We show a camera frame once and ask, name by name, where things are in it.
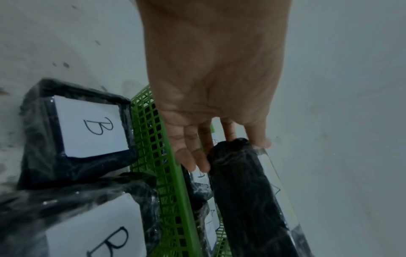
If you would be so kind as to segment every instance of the white floor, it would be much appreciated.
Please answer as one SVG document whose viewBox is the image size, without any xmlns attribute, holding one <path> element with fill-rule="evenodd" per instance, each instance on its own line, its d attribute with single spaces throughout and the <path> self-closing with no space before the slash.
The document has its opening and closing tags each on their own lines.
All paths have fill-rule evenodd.
<svg viewBox="0 0 406 257">
<path fill-rule="evenodd" d="M 268 153 L 316 257 L 404 256 L 405 11 L 404 0 L 294 1 Z M 22 97 L 42 77 L 130 98 L 148 84 L 128 0 L 4 0 L 0 35 L 6 184 L 19 175 Z"/>
</svg>

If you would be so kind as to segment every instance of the hand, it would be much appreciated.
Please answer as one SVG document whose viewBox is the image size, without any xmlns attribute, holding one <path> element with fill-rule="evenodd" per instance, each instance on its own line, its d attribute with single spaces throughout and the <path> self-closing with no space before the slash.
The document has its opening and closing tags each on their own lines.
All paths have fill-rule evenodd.
<svg viewBox="0 0 406 257">
<path fill-rule="evenodd" d="M 268 148 L 266 116 L 279 82 L 289 0 L 137 0 L 148 78 L 177 160 L 209 172 L 211 119 L 234 122 Z"/>
</svg>

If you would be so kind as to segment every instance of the clear plastic wrap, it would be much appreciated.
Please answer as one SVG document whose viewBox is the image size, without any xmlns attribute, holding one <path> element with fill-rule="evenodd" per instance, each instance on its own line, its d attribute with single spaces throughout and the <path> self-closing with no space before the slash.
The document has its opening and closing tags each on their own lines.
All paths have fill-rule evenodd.
<svg viewBox="0 0 406 257">
<path fill-rule="evenodd" d="M 207 173 L 202 173 L 198 167 L 196 167 L 194 172 L 188 172 L 182 166 L 182 171 L 192 205 L 195 201 L 205 202 L 213 197 L 213 191 L 211 190 L 210 180 Z"/>
<path fill-rule="evenodd" d="M 63 98 L 71 101 L 104 104 L 111 107 L 118 106 L 118 122 L 115 124 L 114 131 L 120 130 L 121 125 L 128 148 L 123 151 L 100 149 L 109 153 L 103 155 L 94 155 L 85 158 L 68 157 L 60 117 L 58 115 L 55 98 Z M 23 119 L 24 133 L 26 136 L 26 145 L 22 159 L 22 172 L 17 187 L 19 189 L 46 188 L 60 185 L 68 185 L 73 182 L 101 177 L 104 174 L 120 168 L 131 165 L 137 160 L 135 149 L 134 134 L 131 120 L 130 100 L 125 97 L 100 92 L 93 89 L 83 88 L 78 85 L 66 83 L 54 79 L 42 79 L 34 85 L 24 97 L 21 105 L 21 116 Z M 113 123 L 110 124 L 83 120 L 78 118 L 78 127 L 72 130 L 72 124 L 67 124 L 71 132 L 76 130 L 86 130 L 90 135 L 101 135 L 108 137 L 108 130 L 113 130 Z M 89 126 L 99 126 L 100 131 L 94 131 Z M 88 146 L 86 140 L 83 140 L 83 148 Z"/>
<path fill-rule="evenodd" d="M 233 257 L 313 256 L 264 150 L 239 138 L 218 143 L 208 159 Z"/>
<path fill-rule="evenodd" d="M 193 214 L 195 216 L 203 257 L 212 257 L 217 245 L 217 235 L 214 225 L 215 221 L 209 204 L 202 202 L 201 207 L 195 210 Z"/>
<path fill-rule="evenodd" d="M 75 184 L 64 188 L 49 188 L 35 191 L 24 190 L 2 195 L 0 196 L 0 256 L 54 257 L 55 254 L 51 254 L 52 244 L 50 242 L 52 238 L 49 238 L 48 234 L 50 230 L 91 211 L 98 210 L 98 208 L 126 195 L 130 195 L 130 198 L 132 197 L 130 201 L 134 200 L 139 204 L 139 212 L 142 219 L 142 227 L 136 229 L 137 231 L 135 229 L 128 229 L 127 239 L 130 240 L 128 234 L 131 237 L 135 232 L 142 234 L 143 231 L 144 247 L 146 253 L 150 254 L 159 244 L 162 235 L 159 223 L 158 194 L 154 189 L 155 187 L 155 177 L 142 173 L 134 173 L 123 177 L 102 178 L 93 183 Z M 114 207 L 111 217 L 117 215 L 117 213 L 121 215 L 122 210 Z M 108 225 L 117 221 L 112 220 L 109 212 L 99 212 L 94 215 L 94 218 L 86 225 L 96 228 L 100 227 L 100 231 L 105 230 Z M 120 232 L 120 230 L 124 231 L 125 229 L 121 227 L 116 232 Z M 82 229 L 82 231 L 83 233 L 90 233 L 90 235 L 84 238 L 83 242 L 80 241 L 75 247 L 86 247 L 85 249 L 90 253 L 86 255 L 86 251 L 84 251 L 83 256 L 100 256 L 98 255 L 100 252 L 98 254 L 91 253 L 91 250 L 98 250 L 95 248 L 97 244 L 82 245 L 88 243 L 89 238 L 98 237 L 100 234 L 99 229 L 95 231 L 93 229 L 90 231 Z M 60 234 L 65 234 L 68 239 L 72 240 L 70 227 L 65 230 L 59 230 L 58 235 Z M 111 251 L 120 250 L 117 247 L 118 244 L 115 243 L 116 239 L 108 245 L 110 237 L 105 241 L 100 240 L 100 242 L 105 243 L 103 247 L 107 246 Z M 98 251 L 105 251 L 105 254 L 107 248 L 103 249 L 103 247 Z"/>
</svg>

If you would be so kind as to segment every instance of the wrapped package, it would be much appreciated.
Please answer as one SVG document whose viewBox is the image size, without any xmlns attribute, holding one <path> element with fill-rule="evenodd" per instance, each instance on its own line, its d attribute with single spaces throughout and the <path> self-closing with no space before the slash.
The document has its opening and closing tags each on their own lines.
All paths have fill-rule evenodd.
<svg viewBox="0 0 406 257">
<path fill-rule="evenodd" d="M 42 79 L 20 109 L 26 145 L 19 189 L 98 178 L 137 160 L 125 97 Z"/>
<path fill-rule="evenodd" d="M 195 217 L 203 257 L 212 257 L 214 256 L 217 243 L 217 225 L 215 224 L 215 217 L 210 210 L 208 202 L 201 203 L 201 207 L 194 210 L 193 215 Z"/>
<path fill-rule="evenodd" d="M 182 166 L 182 171 L 192 206 L 194 202 L 205 202 L 213 197 L 207 173 L 202 173 L 198 167 L 194 172 L 189 172 Z"/>
<path fill-rule="evenodd" d="M 0 196 L 1 257 L 145 257 L 159 244 L 156 178 L 102 178 Z"/>
<path fill-rule="evenodd" d="M 210 180 L 233 257 L 312 257 L 266 152 L 248 140 L 209 153 Z"/>
</svg>

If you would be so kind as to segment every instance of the green plastic basket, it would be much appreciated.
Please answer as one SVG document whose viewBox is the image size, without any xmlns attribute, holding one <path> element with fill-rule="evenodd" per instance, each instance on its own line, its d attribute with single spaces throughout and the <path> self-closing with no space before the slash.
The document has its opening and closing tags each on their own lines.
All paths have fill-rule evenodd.
<svg viewBox="0 0 406 257">
<path fill-rule="evenodd" d="M 132 121 L 139 159 L 131 171 L 157 177 L 163 236 L 154 257 L 202 257 L 198 233 L 181 166 L 170 149 L 149 86 L 132 101 Z M 217 231 L 217 257 L 231 257 L 224 227 Z"/>
</svg>

